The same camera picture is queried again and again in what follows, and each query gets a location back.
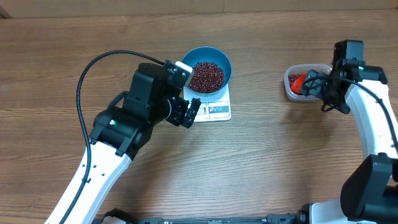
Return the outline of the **orange scoop with blue handle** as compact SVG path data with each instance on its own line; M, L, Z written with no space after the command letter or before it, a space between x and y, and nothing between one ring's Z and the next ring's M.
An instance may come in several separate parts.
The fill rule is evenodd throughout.
M305 81L306 77L307 74L303 73L303 75L294 82L293 86L290 87L293 93L295 93L296 95L301 95L300 90L302 88L303 82Z

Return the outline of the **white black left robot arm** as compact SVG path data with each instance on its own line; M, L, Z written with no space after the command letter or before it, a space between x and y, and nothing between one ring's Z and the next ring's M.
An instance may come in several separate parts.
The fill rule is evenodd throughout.
M80 165L47 223L91 223L111 187L163 120L190 128L201 101L180 97L194 74L182 62L141 63L130 89L99 113Z

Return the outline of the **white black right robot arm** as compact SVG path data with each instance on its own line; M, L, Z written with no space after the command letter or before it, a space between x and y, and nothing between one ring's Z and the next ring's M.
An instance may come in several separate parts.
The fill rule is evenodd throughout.
M334 45L330 73L309 70L299 85L303 96L322 100L321 110L352 113L364 160L341 188L340 196L303 207L300 223L397 223L397 120L381 67L364 61L361 40Z

